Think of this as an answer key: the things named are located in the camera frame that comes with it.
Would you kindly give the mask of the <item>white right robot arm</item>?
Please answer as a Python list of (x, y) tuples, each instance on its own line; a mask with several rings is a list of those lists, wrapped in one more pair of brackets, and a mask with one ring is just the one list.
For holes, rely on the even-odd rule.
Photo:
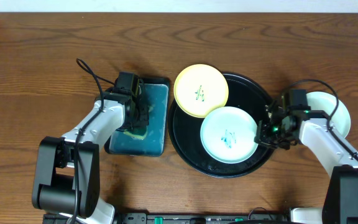
[(260, 122), (255, 142), (289, 149), (300, 143), (318, 159), (330, 177), (321, 208), (293, 208), (292, 223), (358, 223), (358, 151), (329, 121), (324, 111), (294, 111)]

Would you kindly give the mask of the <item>mint plate with large scribble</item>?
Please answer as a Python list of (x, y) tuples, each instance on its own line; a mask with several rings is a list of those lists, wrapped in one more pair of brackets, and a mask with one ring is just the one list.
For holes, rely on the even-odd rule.
[(225, 106), (210, 112), (201, 124), (200, 139), (205, 151), (215, 160), (237, 164), (249, 159), (258, 144), (255, 120), (242, 109)]

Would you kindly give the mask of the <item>green yellow sponge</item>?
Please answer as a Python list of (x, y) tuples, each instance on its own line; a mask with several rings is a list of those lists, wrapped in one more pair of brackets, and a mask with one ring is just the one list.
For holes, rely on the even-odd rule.
[(147, 135), (149, 125), (149, 107), (147, 105), (139, 106), (136, 119), (124, 130), (124, 134), (133, 139), (144, 140)]

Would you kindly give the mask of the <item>yellow plate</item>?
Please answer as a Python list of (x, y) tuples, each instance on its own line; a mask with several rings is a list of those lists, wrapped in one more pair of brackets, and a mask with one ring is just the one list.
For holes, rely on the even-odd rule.
[(226, 105), (229, 87), (223, 74), (206, 64), (184, 68), (176, 77), (173, 93), (177, 105), (186, 114), (204, 118)]

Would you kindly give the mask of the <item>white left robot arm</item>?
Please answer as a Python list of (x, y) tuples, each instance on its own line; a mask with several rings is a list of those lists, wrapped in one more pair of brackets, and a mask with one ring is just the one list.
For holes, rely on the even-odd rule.
[(71, 131), (39, 144), (32, 191), (34, 208), (71, 223), (112, 223), (115, 208), (100, 198), (99, 152), (119, 128), (148, 125), (147, 99), (105, 92)]

